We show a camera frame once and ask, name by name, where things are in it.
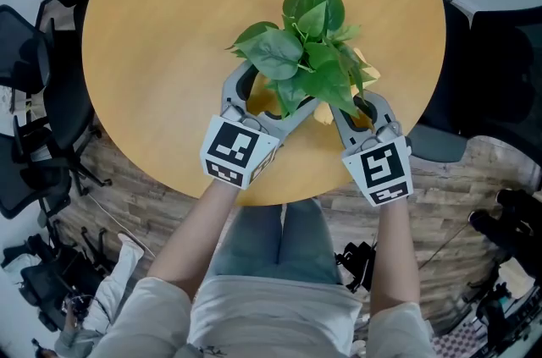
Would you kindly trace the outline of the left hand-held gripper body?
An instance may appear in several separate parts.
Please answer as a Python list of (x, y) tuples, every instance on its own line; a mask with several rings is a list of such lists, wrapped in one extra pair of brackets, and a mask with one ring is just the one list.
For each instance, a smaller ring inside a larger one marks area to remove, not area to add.
[(211, 118), (200, 150), (206, 175), (246, 190), (274, 160), (281, 130), (263, 116), (227, 104)]

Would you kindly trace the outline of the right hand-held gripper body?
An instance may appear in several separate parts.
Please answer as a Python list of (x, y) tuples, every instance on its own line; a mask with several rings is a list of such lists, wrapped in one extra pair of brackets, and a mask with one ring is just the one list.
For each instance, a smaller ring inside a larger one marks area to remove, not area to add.
[(413, 194), (411, 153), (401, 125), (392, 121), (344, 150), (341, 160), (368, 202), (380, 207)]

